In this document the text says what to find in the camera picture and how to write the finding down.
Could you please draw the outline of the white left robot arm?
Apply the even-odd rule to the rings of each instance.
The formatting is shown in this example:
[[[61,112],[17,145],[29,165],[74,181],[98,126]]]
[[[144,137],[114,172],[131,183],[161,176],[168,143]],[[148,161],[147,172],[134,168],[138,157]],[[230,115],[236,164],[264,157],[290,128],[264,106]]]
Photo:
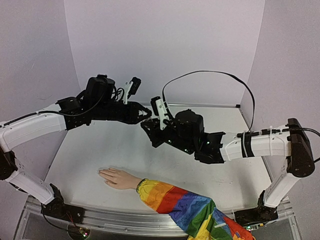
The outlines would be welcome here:
[[[28,173],[16,159],[13,149],[31,140],[70,131],[92,121],[117,121],[136,125],[152,112],[129,98],[137,93],[141,80],[133,77],[124,87],[116,88],[107,75],[91,77],[77,96],[58,100],[50,106],[0,124],[0,179],[27,193],[41,204],[44,216],[81,224],[85,209],[66,204],[60,190],[52,183]]]

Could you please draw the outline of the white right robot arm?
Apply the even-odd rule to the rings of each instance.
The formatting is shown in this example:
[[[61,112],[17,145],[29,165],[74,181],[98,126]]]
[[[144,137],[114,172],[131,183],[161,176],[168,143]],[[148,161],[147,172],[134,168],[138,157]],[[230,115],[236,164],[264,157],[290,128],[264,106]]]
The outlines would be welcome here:
[[[271,183],[259,195],[254,208],[239,210],[235,220],[242,226],[262,224],[278,218],[278,206],[292,187],[310,176],[316,168],[308,133],[295,118],[285,125],[258,131],[208,133],[203,117],[190,109],[169,117],[157,110],[156,117],[141,123],[153,147],[168,144],[203,164],[224,164],[260,157],[271,176]]]

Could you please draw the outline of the mannequin hand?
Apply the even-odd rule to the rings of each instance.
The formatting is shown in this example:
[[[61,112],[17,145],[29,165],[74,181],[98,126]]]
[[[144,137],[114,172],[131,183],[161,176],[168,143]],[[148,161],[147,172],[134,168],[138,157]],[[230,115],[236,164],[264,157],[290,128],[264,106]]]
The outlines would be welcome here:
[[[104,179],[104,182],[109,187],[117,190],[135,190],[139,183],[142,181],[142,179],[139,177],[129,174],[124,170],[115,168],[98,170],[98,174]]]

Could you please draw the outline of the rainbow coloured sleeve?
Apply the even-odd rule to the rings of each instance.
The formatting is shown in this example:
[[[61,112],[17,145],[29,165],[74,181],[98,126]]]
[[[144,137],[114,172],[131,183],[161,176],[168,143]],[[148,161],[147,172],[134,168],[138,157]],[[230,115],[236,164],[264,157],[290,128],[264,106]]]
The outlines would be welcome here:
[[[240,224],[218,210],[210,198],[177,186],[143,179],[136,188],[142,202],[168,214],[189,240],[254,240]]]

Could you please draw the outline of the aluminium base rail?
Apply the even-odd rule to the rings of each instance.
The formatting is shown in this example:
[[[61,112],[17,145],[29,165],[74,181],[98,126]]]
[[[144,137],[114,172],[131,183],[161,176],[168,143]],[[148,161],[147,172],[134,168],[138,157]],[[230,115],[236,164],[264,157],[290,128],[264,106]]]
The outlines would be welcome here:
[[[23,220],[29,220],[30,214],[34,214],[44,220],[41,213],[41,206],[37,200],[28,197],[23,209]],[[256,231],[265,228],[268,224],[287,220],[290,224],[294,222],[295,214],[289,199],[280,203],[277,207],[278,219],[264,223],[251,223],[244,225],[249,231]],[[80,214],[80,223],[75,223],[78,227],[96,229],[111,233],[129,233],[138,236],[159,237],[180,237],[184,233],[174,223],[169,215],[157,213],[125,213],[111,210],[84,209]]]

